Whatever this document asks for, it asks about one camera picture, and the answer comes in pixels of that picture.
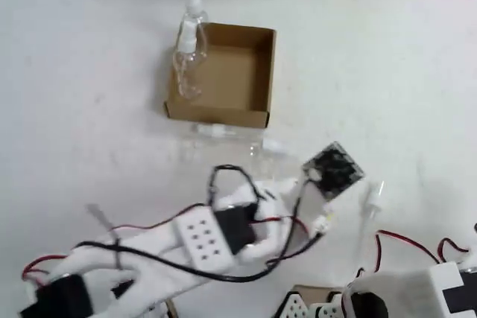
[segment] cardboard box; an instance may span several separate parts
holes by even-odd
[[[195,74],[202,95],[181,97],[172,70],[165,111],[169,118],[266,128],[270,119],[276,31],[208,24],[209,52]]]

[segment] table surface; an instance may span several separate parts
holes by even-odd
[[[368,178],[386,181],[378,227],[431,249],[445,235],[477,241],[477,0],[204,3],[214,22],[277,30],[268,136],[301,159],[342,143]],[[190,124],[159,110],[158,80],[182,12],[181,0],[0,0],[3,317],[26,303],[27,262],[103,232],[86,203],[115,223],[188,203],[165,182],[179,150],[168,134]],[[181,316],[269,317],[293,284],[346,283],[361,188],[337,200],[335,228],[311,252],[259,282],[186,293]],[[431,264],[383,245],[383,268]]]

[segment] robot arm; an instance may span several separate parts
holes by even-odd
[[[213,183],[220,169],[241,171],[252,188],[251,193],[250,188],[240,187],[215,203]],[[312,200],[318,206],[312,212],[318,214],[329,201],[364,176],[338,143],[325,148],[302,169],[304,181],[294,180],[286,190],[288,199],[295,202],[290,217],[282,200],[281,194],[285,193],[277,193],[275,185],[256,185],[241,168],[232,165],[214,168],[208,206],[196,207],[120,244],[118,241],[81,243],[51,272],[48,284],[37,291],[37,302],[21,312],[22,318],[137,318],[158,303],[210,279],[251,282],[266,276],[285,257],[298,207],[306,195],[303,190],[306,184],[313,184],[311,195],[318,194],[321,198]],[[265,222],[265,236],[258,239],[251,224],[277,217],[281,220]],[[326,225],[315,225],[313,229],[314,238],[295,254],[316,243],[326,231]],[[268,261],[267,268],[256,275],[224,276],[239,265],[264,261],[278,253],[278,258]],[[104,271],[110,276],[106,283],[99,278]],[[101,286],[110,292],[127,280],[130,286],[105,310],[99,311],[89,298],[92,287],[85,284],[83,277],[92,278],[95,291],[96,286]]]
[[[266,236],[258,240],[250,225],[251,218],[246,214],[246,208],[253,200],[244,197],[241,192],[243,189],[240,188],[224,198],[224,203],[219,200],[216,209],[210,206],[192,209],[170,223],[122,241],[121,246],[158,256],[191,270],[216,275],[277,254],[291,229],[291,220],[284,218],[264,223]],[[265,195],[259,201],[253,219],[276,217],[277,208],[282,208],[280,202]],[[109,280],[113,287],[107,284],[103,287],[112,290],[121,283],[124,272],[128,272],[127,276],[133,280],[133,284],[119,299],[114,299],[105,311],[85,316],[91,318],[139,317],[158,302],[209,281],[131,252],[119,253],[119,263],[122,270],[118,270],[118,256],[111,250],[81,246],[75,248],[51,272],[48,280],[58,282],[66,275],[93,274],[99,282],[98,277],[104,270],[109,270],[116,279]],[[25,310],[23,317],[35,316],[28,315],[28,310]]]

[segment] plastic bottle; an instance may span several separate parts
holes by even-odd
[[[195,80],[195,67],[200,61],[197,56],[197,23],[185,20],[172,58],[177,85],[181,96],[193,99],[201,94]]]
[[[197,25],[198,30],[198,43],[197,43],[197,55],[200,57],[200,61],[204,61],[207,57],[207,51],[209,43],[207,41],[207,35],[205,27],[209,22],[209,16],[207,12],[203,9],[201,0],[184,0],[186,4],[186,12],[183,16],[180,32],[184,22],[194,22]]]

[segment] connector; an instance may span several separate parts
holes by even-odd
[[[331,228],[331,218],[332,214],[324,214],[318,216],[312,222],[312,232],[310,232],[310,235],[313,237],[317,233],[321,233],[323,235],[326,234]]]

